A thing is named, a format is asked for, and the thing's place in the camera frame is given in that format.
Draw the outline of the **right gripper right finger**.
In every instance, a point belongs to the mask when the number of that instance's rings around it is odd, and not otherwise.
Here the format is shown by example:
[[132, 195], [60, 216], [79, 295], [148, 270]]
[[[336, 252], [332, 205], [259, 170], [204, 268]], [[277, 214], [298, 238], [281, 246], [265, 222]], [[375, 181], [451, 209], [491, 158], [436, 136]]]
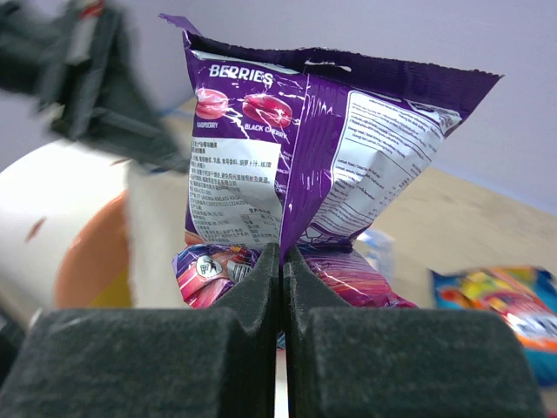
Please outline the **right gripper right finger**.
[[543, 417], [522, 346], [483, 311], [352, 307], [298, 250], [283, 267], [292, 417]]

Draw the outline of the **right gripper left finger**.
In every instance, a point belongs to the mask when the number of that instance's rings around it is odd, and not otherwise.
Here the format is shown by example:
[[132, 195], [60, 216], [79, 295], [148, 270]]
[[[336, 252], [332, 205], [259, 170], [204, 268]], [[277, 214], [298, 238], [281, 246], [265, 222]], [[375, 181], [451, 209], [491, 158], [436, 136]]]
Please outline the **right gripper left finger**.
[[4, 417], [271, 417], [279, 248], [205, 309], [40, 316], [1, 389]]

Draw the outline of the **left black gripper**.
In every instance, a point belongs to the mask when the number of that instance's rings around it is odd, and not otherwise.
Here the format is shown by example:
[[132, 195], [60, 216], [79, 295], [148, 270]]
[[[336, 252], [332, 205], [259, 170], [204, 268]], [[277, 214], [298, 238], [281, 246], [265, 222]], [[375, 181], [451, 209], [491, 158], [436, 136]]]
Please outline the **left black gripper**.
[[86, 131], [98, 150], [187, 173], [190, 159], [131, 71], [111, 68], [124, 26], [112, 1], [68, 1], [51, 19], [21, 1], [1, 3], [1, 88], [57, 107], [53, 131]]

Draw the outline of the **purple berries candy bag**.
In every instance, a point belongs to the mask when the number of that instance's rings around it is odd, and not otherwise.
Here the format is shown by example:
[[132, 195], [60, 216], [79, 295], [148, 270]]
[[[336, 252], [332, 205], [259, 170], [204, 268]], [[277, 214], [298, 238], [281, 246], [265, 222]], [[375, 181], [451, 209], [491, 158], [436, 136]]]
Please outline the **purple berries candy bag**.
[[205, 308], [262, 249], [299, 249], [355, 307], [406, 307], [354, 240], [433, 161], [499, 82], [497, 74], [325, 48], [262, 50], [202, 36], [189, 20], [197, 100], [185, 249], [173, 261], [184, 302]]

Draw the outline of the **blue checkered paper bag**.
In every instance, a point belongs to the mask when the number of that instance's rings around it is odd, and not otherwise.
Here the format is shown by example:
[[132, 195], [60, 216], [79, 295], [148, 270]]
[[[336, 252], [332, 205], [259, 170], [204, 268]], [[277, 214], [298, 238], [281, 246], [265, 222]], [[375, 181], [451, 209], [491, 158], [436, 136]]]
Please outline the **blue checkered paper bag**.
[[[183, 152], [189, 153], [195, 100], [161, 112]], [[188, 178], [130, 162], [127, 172], [129, 287], [134, 307], [189, 308], [183, 301], [172, 260], [185, 247]], [[354, 243], [371, 266], [394, 282], [393, 239], [381, 231], [360, 234]]]

